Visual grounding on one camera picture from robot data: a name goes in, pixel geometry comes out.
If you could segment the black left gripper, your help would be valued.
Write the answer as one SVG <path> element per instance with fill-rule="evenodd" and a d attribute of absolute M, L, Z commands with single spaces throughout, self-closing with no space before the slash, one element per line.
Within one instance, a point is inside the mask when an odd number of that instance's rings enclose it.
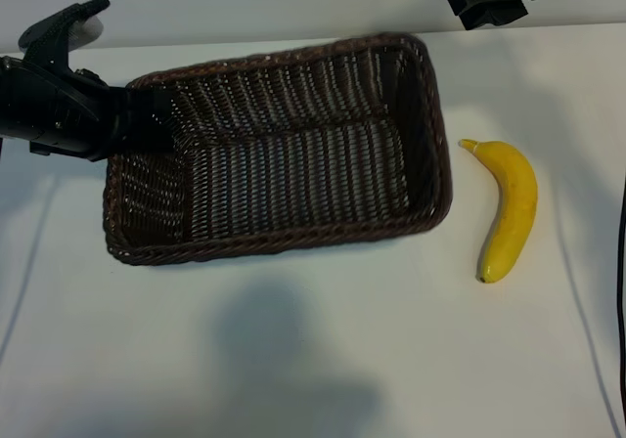
<path fill-rule="evenodd" d="M 1 137 L 30 142 L 30 151 L 97 161 L 121 151 L 170 153 L 173 96 L 169 91 L 118 90 L 69 69 L 1 58 Z"/>

